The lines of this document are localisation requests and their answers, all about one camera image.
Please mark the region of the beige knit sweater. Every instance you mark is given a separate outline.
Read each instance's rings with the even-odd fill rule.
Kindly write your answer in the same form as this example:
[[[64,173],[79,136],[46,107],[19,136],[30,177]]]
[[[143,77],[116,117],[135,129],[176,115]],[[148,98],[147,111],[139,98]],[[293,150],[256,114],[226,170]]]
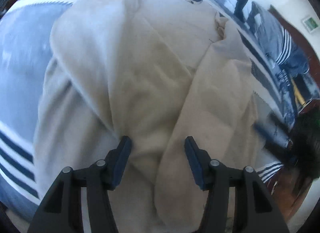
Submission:
[[[236,169],[260,141],[251,60],[233,21],[186,0],[78,0],[50,33],[34,135],[37,191],[66,166],[104,158],[127,135],[110,202],[120,232],[192,232],[207,195],[184,140]]]

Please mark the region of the blue grey pillow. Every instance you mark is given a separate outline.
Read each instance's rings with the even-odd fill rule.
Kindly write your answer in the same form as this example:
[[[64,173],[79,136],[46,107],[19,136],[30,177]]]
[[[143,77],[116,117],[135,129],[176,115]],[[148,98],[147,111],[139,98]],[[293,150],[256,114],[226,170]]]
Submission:
[[[293,77],[309,71],[309,62],[303,50],[269,11],[252,2],[246,23],[271,63],[284,68]]]

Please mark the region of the dark wooden headboard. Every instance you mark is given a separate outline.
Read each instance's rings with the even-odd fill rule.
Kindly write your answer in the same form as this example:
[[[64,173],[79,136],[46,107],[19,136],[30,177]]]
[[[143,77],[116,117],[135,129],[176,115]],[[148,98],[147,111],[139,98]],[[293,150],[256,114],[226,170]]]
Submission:
[[[309,74],[319,87],[319,60],[311,44],[294,26],[280,15],[274,6],[271,5],[268,11],[287,29],[293,41],[304,52],[310,67],[306,75]],[[319,99],[311,95],[307,85],[303,82],[302,74],[292,77],[291,83],[293,84],[295,102],[299,113],[307,113],[311,109],[319,106]]]

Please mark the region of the blue white striped bed blanket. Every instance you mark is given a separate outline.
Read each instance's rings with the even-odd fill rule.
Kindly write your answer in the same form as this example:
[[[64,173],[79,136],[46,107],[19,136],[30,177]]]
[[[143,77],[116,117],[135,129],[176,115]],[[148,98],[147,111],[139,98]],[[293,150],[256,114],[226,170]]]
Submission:
[[[32,140],[44,73],[52,57],[50,31],[73,2],[18,0],[1,18],[1,202],[28,221],[40,202]],[[292,76],[261,51],[246,23],[251,7],[250,0],[235,0],[224,11],[241,27],[241,39],[253,56],[252,74],[262,86],[257,91],[261,102],[293,125],[298,110]]]

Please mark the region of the green framed wall picture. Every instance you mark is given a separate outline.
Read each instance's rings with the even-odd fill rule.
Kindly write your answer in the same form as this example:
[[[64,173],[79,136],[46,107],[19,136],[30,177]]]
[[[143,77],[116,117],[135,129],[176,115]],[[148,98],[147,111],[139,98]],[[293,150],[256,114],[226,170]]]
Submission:
[[[309,33],[313,33],[319,29],[318,22],[312,16],[302,19],[302,23]]]

